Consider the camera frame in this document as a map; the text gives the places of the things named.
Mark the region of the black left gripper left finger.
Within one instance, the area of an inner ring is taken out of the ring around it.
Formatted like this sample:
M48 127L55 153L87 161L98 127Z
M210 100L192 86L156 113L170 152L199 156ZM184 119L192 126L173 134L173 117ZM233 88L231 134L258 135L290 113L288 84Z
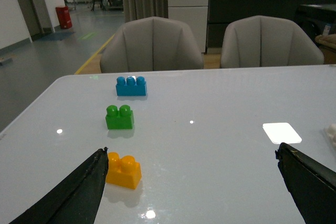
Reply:
M107 150L94 152L11 223L94 223L108 172Z

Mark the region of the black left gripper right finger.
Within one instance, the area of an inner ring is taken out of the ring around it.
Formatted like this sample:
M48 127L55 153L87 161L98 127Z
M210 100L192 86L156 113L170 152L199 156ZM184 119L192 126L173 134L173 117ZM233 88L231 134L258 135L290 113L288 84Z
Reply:
M305 223L335 223L335 172L287 143L278 168Z

